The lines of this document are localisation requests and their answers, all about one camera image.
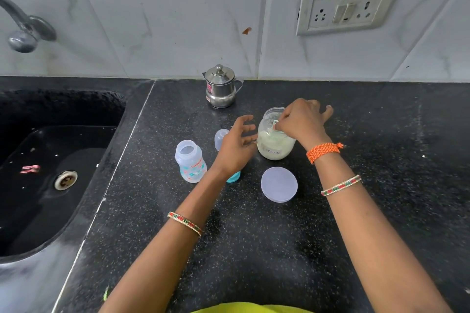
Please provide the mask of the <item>person's right hand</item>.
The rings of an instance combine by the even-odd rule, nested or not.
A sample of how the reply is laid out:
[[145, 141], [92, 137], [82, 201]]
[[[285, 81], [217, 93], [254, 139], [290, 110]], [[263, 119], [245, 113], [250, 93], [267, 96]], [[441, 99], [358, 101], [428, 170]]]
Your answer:
[[323, 143], [330, 143], [321, 121], [320, 102], [298, 98], [287, 106], [276, 128], [298, 141], [306, 151]]

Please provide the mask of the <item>person's left hand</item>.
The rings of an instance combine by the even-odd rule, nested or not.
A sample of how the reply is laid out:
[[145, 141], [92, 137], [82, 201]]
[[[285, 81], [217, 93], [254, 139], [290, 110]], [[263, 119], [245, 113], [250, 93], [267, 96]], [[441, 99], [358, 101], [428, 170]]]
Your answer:
[[242, 145], [241, 138], [256, 134], [255, 130], [232, 130], [231, 128], [223, 139], [221, 149], [211, 169], [223, 174], [225, 179], [241, 171], [257, 150], [257, 142]]

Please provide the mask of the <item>person's left forearm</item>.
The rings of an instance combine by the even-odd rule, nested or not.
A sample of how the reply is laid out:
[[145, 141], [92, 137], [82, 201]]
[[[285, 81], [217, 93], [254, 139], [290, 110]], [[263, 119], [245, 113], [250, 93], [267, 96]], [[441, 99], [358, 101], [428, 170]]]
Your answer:
[[177, 208], [181, 218], [167, 220], [114, 287], [99, 313], [165, 313], [201, 236], [196, 228], [184, 225], [184, 219], [203, 227], [227, 179], [243, 167], [211, 167]]

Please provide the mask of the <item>person's right forearm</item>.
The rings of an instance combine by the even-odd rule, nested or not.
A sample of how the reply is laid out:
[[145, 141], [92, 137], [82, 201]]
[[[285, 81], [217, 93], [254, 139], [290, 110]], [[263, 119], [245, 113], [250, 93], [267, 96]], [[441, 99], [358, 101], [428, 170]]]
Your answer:
[[375, 313], [452, 313], [360, 182], [326, 199]]

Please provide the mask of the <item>white powder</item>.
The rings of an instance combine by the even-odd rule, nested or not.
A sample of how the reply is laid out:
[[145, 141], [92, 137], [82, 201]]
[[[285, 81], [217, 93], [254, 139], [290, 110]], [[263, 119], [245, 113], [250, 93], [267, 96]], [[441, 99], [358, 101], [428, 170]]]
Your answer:
[[258, 132], [257, 147], [260, 154], [268, 160], [278, 161], [287, 157], [296, 140], [284, 132], [263, 130]]

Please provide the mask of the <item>clear glass jar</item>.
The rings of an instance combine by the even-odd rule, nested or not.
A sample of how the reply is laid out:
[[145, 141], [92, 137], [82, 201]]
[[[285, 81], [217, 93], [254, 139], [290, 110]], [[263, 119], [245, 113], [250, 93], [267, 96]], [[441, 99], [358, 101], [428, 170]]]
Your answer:
[[258, 126], [257, 148], [260, 154], [269, 160], [284, 159], [290, 154], [296, 142], [284, 132], [274, 129], [284, 110], [284, 107], [268, 109]]

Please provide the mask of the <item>clear bottle dome cap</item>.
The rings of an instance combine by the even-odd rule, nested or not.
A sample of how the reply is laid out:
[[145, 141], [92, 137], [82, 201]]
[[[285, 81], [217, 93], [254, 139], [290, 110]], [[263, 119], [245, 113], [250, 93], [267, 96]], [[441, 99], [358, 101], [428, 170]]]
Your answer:
[[217, 152], [220, 151], [224, 137], [229, 133], [228, 129], [220, 129], [214, 136], [214, 145]]

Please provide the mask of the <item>steel pot with lid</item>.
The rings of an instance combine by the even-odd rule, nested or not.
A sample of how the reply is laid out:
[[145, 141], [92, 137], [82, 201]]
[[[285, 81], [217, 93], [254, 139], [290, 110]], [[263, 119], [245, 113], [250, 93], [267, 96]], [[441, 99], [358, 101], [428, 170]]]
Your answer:
[[230, 107], [244, 83], [244, 80], [236, 78], [231, 68], [221, 64], [203, 73], [203, 77], [206, 81], [206, 100], [217, 109]]

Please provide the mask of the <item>orange thread wristband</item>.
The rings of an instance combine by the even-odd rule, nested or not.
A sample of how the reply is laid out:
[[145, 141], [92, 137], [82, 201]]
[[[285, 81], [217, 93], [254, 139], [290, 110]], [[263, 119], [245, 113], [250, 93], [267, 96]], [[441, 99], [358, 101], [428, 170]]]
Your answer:
[[311, 164], [314, 164], [320, 157], [329, 153], [340, 153], [340, 150], [344, 148], [342, 143], [323, 143], [315, 146], [306, 153]]

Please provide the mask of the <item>translucent round jar lid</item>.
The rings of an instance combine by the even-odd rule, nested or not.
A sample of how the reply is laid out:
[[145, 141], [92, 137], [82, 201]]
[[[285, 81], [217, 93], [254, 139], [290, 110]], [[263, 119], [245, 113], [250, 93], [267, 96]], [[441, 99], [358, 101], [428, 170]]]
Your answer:
[[297, 179], [286, 168], [272, 167], [262, 175], [261, 191], [272, 202], [286, 203], [297, 194], [297, 190]]

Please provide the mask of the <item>clear printed baby bottle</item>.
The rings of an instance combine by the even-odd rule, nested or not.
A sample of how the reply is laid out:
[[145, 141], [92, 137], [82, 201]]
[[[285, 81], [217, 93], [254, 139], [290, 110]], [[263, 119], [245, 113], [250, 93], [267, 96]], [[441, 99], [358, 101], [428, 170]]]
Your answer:
[[183, 140], [177, 145], [175, 159], [181, 176], [189, 183], [198, 183], [207, 172], [202, 150], [191, 140]]

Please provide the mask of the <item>beaded bangle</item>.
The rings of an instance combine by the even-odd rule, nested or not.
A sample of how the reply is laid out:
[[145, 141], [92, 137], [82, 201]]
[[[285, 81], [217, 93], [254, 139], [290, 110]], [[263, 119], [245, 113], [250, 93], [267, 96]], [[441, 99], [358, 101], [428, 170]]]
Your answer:
[[199, 237], [201, 237], [202, 235], [202, 229], [200, 227], [198, 227], [195, 223], [193, 223], [192, 221], [190, 221], [189, 219], [187, 219], [186, 217], [182, 216], [182, 215], [179, 215], [175, 212], [169, 212], [167, 214], [167, 217], [174, 220], [174, 221], [177, 221], [179, 222], [180, 224], [184, 225], [185, 227], [188, 227], [190, 228], [191, 230], [193, 230]]
[[340, 183], [340, 184], [337, 184], [327, 190], [323, 190], [321, 191], [321, 195], [326, 197], [326, 196], [329, 196], [329, 195], [332, 195], [334, 193], [337, 193], [337, 192], [340, 192], [346, 188], [349, 188], [353, 185], [356, 185], [357, 183], [360, 183], [362, 180], [361, 176], [360, 175], [356, 175], [348, 180], [345, 180], [344, 182]]

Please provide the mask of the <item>yellow-green garment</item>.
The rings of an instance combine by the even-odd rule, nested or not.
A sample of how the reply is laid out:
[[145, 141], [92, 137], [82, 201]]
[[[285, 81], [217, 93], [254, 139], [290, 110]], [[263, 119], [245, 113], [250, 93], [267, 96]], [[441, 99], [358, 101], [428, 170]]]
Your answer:
[[277, 305], [255, 304], [248, 302], [222, 303], [208, 308], [199, 309], [191, 313], [314, 313], [302, 308]]

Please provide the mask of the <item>steel sink drain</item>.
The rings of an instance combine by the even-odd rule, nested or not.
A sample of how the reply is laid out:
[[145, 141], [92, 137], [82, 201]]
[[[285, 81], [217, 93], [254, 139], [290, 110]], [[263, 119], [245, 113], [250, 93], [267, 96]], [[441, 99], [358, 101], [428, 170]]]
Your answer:
[[67, 170], [60, 173], [54, 180], [54, 188], [57, 191], [64, 191], [69, 189], [75, 184], [78, 179], [78, 174], [76, 171]]

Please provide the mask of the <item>black stone sink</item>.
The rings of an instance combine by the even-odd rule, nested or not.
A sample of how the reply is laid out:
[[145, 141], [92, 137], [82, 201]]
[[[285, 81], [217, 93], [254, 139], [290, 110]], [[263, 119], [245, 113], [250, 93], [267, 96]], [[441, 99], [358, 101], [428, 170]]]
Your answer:
[[[0, 264], [41, 251], [65, 230], [125, 109], [125, 97], [110, 91], [0, 91]], [[19, 173], [32, 165], [40, 171]], [[77, 181], [55, 190], [67, 170]]]

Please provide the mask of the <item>steel wall tap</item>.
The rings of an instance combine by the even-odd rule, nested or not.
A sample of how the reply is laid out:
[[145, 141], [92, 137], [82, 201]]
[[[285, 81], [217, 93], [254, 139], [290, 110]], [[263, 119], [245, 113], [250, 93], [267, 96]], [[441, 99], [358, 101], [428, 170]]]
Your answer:
[[9, 47], [20, 53], [31, 53], [43, 40], [56, 42], [56, 30], [45, 19], [26, 14], [16, 3], [11, 0], [0, 0], [2, 7], [15, 21], [18, 30], [13, 31], [7, 39]]

